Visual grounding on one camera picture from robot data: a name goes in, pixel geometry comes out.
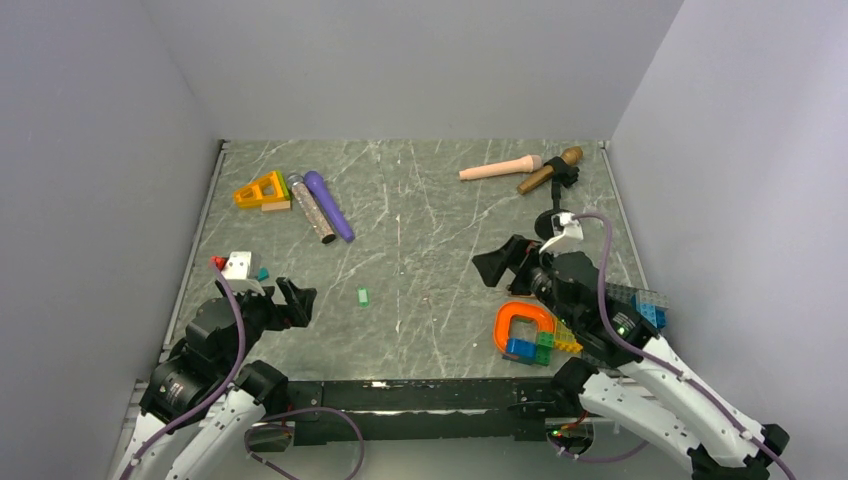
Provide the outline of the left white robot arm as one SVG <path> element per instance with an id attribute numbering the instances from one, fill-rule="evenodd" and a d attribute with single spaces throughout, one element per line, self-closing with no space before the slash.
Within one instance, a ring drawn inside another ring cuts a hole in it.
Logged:
<path id="1" fill-rule="evenodd" d="M 254 423 L 291 409 L 287 377 L 244 359 L 263 333 L 307 327 L 316 289 L 286 277 L 255 292 L 217 288 L 153 370 L 114 478 L 204 479 Z"/>

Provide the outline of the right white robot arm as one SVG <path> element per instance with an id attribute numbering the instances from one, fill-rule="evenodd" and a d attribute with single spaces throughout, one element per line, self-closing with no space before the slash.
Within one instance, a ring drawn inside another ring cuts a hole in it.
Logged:
<path id="1" fill-rule="evenodd" d="M 634 394 L 600 368 L 571 358 L 551 380 L 560 413 L 584 409 L 614 420 L 675 458 L 694 479 L 769 477 L 788 433 L 748 417 L 704 385 L 649 320 L 600 290 L 599 271 L 585 253 L 554 255 L 514 235 L 472 263 L 488 287 L 511 271 L 509 292 L 535 297 L 590 356 L 653 396 Z"/>

